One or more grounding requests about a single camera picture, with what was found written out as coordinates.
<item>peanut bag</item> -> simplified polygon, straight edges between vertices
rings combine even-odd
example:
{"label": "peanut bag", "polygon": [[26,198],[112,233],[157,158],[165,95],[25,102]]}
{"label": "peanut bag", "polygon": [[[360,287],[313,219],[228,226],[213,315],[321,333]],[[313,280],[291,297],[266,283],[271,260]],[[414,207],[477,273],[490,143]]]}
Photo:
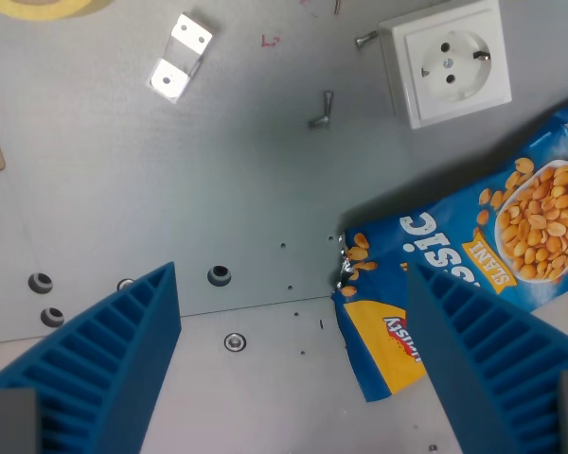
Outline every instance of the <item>peanut bag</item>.
{"label": "peanut bag", "polygon": [[528,311],[568,291],[568,108],[499,173],[412,213],[349,229],[343,242],[332,300],[364,397],[379,400],[426,374],[406,329],[408,261]]}

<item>white metal bracket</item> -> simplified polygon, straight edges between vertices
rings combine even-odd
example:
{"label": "white metal bracket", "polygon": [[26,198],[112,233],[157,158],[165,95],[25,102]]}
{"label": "white metal bracket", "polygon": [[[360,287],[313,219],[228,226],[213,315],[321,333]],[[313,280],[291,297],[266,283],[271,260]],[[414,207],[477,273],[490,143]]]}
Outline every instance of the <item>white metal bracket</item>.
{"label": "white metal bracket", "polygon": [[[201,62],[206,47],[212,40],[212,33],[198,25],[184,14],[179,16],[177,25],[170,32],[174,41],[170,41],[165,50],[165,54],[156,64],[150,78],[152,90],[168,99],[170,102],[177,102],[187,84],[193,77],[196,69]],[[194,57],[191,62],[168,61],[167,52],[171,45],[183,44],[193,51]]]}

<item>blue ribbed plastic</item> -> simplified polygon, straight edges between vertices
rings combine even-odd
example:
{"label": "blue ribbed plastic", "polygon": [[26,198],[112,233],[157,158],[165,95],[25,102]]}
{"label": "blue ribbed plastic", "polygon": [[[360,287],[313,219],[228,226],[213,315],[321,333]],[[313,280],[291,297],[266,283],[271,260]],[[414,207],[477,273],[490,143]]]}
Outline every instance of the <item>blue ribbed plastic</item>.
{"label": "blue ribbed plastic", "polygon": [[407,323],[463,452],[559,452],[558,382],[568,369],[568,336],[419,264],[408,270]]}
{"label": "blue ribbed plastic", "polygon": [[44,454],[138,453],[180,332],[169,263],[17,358],[0,389],[36,389]]}

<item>tape roll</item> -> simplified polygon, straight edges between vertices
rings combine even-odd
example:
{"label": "tape roll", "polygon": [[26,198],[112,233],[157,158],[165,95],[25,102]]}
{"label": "tape roll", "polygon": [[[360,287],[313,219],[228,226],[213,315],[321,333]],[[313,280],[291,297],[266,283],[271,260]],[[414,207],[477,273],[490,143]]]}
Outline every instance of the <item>tape roll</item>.
{"label": "tape roll", "polygon": [[0,0],[0,12],[26,21],[55,21],[83,16],[105,8],[113,0]]}

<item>electrical outlet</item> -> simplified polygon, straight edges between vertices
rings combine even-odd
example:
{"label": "electrical outlet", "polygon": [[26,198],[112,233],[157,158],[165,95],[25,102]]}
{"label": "electrical outlet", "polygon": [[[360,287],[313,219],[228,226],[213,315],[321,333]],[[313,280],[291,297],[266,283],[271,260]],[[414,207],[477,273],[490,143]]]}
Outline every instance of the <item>electrical outlet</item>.
{"label": "electrical outlet", "polygon": [[396,115],[411,128],[511,101],[498,0],[452,0],[379,32]]}

